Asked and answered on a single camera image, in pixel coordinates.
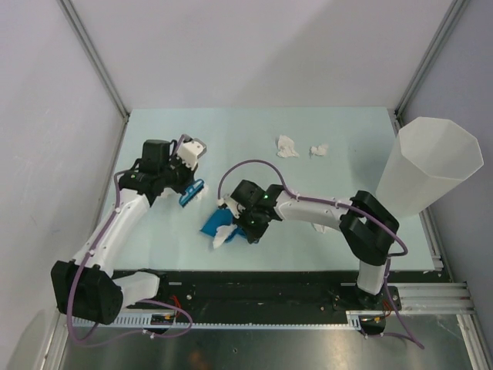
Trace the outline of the blue dustpan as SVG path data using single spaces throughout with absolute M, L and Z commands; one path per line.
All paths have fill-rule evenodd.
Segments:
M 200 232 L 209 237 L 215 237 L 219 227 L 231 225 L 233 225 L 233 214 L 231 211 L 229 209 L 217 209 L 202 226 Z M 235 237 L 245 239 L 246 235 L 241 229 L 237 228 L 226 238 L 225 243 L 231 242 Z

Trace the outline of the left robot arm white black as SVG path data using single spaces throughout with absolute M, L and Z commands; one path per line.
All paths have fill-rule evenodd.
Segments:
M 70 261 L 56 261 L 51 270 L 59 312 L 109 325 L 122 308 L 143 300 L 154 308 L 169 302 L 170 289 L 148 269 L 115 278 L 116 258 L 165 190 L 179 194 L 180 205 L 186 206 L 203 189 L 195 173 L 205 152 L 205 143 L 187 135 L 143 143 L 141 156 L 114 177 L 116 200 L 110 212 Z

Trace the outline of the blue hand brush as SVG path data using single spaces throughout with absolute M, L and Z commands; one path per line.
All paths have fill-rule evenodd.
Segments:
M 191 200 L 196 198 L 204 189 L 205 183 L 203 179 L 195 180 L 181 194 L 179 205 L 185 207 Z

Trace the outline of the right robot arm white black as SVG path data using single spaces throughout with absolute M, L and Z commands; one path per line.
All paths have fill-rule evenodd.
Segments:
M 367 191 L 359 190 L 348 200 L 324 200 L 296 197 L 280 184 L 263 190 L 252 181 L 242 180 L 225 197 L 225 204 L 250 244 L 260 240 L 273 220 L 302 221 L 341 232 L 359 260 L 350 299 L 364 309 L 382 302 L 386 263 L 400 224 Z

